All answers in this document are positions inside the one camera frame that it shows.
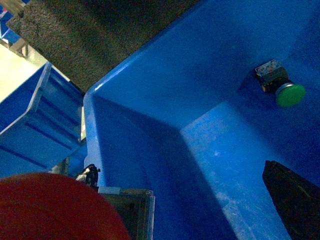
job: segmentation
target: dark fabric surface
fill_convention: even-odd
[[[86,92],[199,0],[31,0],[7,25]]]
[[[276,161],[266,161],[263,181],[293,240],[320,239],[320,188]]]

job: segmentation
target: green push button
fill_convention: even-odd
[[[302,85],[288,84],[276,93],[276,103],[280,107],[288,108],[298,104],[306,95],[306,89]]]

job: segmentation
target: blue plastic bin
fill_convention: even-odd
[[[49,171],[80,147],[83,95],[46,63],[0,103],[0,177]]]
[[[100,186],[151,189],[155,240],[289,240],[266,160],[320,186],[317,0],[196,4],[84,97]],[[254,68],[283,62],[305,86],[276,105]]]
[[[0,14],[0,39],[6,39],[14,44],[19,40],[19,35],[7,27],[7,22],[12,18],[12,14],[8,11]]]

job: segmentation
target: metal frame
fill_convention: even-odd
[[[22,0],[0,0],[0,5],[7,9],[12,15],[18,16],[22,13],[26,4]]]

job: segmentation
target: red round object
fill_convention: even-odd
[[[130,240],[118,213],[96,191],[50,173],[0,180],[0,239]]]

